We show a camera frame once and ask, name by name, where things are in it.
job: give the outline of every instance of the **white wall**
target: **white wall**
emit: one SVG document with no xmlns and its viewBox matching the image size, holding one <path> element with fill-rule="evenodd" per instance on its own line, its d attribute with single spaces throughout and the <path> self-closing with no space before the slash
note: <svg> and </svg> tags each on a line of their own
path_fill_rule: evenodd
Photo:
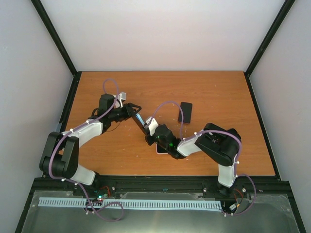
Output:
<svg viewBox="0 0 311 233">
<path fill-rule="evenodd" d="M 72 76 L 31 2 L 0 7 L 0 232 L 14 232 Z"/>
<path fill-rule="evenodd" d="M 251 76 L 276 163 L 311 232 L 311 1 L 297 0 Z"/>
<path fill-rule="evenodd" d="M 246 70 L 284 0 L 43 0 L 78 70 Z"/>
</svg>

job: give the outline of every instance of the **black frame post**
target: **black frame post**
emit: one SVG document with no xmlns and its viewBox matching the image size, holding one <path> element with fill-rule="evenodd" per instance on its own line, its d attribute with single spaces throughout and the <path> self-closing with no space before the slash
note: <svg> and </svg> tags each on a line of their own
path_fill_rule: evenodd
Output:
<svg viewBox="0 0 311 233">
<path fill-rule="evenodd" d="M 278 28 L 282 24 L 283 20 L 285 19 L 287 13 L 291 9 L 293 3 L 295 0 L 285 0 L 284 4 L 282 5 L 278 15 L 276 16 L 275 20 L 273 21 L 269 31 L 267 32 L 267 35 L 263 39 L 261 45 L 259 46 L 253 60 L 249 64 L 245 76 L 249 79 L 252 72 L 254 71 L 256 65 L 258 64 L 259 60 L 261 59 L 263 53 L 265 52 L 266 48 L 270 44 L 271 40 L 273 39 L 274 35 L 276 34 Z"/>
<path fill-rule="evenodd" d="M 52 37 L 55 45 L 57 46 L 60 54 L 62 55 L 63 59 L 65 60 L 70 72 L 72 73 L 73 76 L 77 74 L 77 70 L 74 67 L 61 39 L 59 38 L 57 31 L 55 27 L 53 26 L 47 12 L 44 9 L 44 6 L 42 5 L 42 2 L 40 0 L 31 0 L 33 3 L 35 9 L 37 10 L 39 16 L 42 19 L 42 22 L 44 23 L 45 27 L 47 28 L 50 36 Z"/>
</svg>

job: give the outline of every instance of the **black smartphone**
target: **black smartphone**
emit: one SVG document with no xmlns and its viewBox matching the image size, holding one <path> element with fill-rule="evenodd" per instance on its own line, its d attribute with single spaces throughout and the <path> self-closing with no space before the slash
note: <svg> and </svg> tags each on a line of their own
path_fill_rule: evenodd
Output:
<svg viewBox="0 0 311 233">
<path fill-rule="evenodd" d="M 163 149 L 161 146 L 156 145 L 156 153 L 157 154 L 167 154 L 167 151 L 165 149 Z"/>
<path fill-rule="evenodd" d="M 190 124 L 191 120 L 191 113 L 192 113 L 192 103 L 187 103 L 187 102 L 181 102 L 180 107 L 183 110 L 184 113 L 184 123 L 185 124 Z M 181 112 L 179 110 L 179 115 L 178 115 L 178 122 L 181 122 Z"/>
</svg>

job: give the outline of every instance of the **white panel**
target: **white panel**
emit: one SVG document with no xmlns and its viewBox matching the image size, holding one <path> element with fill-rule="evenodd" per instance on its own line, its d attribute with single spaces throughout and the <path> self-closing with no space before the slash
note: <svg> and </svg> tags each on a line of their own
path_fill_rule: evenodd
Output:
<svg viewBox="0 0 311 233">
<path fill-rule="evenodd" d="M 0 232 L 15 231 L 72 76 L 29 0 L 0 7 Z"/>
<path fill-rule="evenodd" d="M 293 5 L 254 74 L 252 85 L 281 177 L 289 180 L 311 232 L 311 1 Z"/>
<path fill-rule="evenodd" d="M 284 0 L 43 0 L 78 70 L 246 70 Z"/>
</svg>

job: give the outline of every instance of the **brown wood surface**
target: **brown wood surface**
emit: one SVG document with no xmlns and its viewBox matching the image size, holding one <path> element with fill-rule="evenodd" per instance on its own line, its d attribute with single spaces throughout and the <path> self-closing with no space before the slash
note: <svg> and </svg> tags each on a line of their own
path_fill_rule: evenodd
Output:
<svg viewBox="0 0 311 233">
<path fill-rule="evenodd" d="M 127 71 L 83 72 L 69 116 L 67 129 L 85 122 L 98 107 L 106 78 L 117 81 L 126 92 L 126 102 L 142 107 L 143 119 L 151 116 L 164 101 L 193 103 L 191 123 L 183 136 L 191 136 L 212 122 L 224 129 L 235 128 L 242 137 L 238 173 L 274 175 L 272 163 L 242 71 Z M 112 82 L 107 92 L 115 94 Z M 166 124 L 179 135 L 178 108 L 163 106 L 157 113 L 159 124 Z M 175 160 L 156 154 L 132 119 L 116 130 L 88 141 L 80 148 L 79 163 L 100 174 L 111 175 L 217 175 L 218 166 L 203 152 Z"/>
</svg>

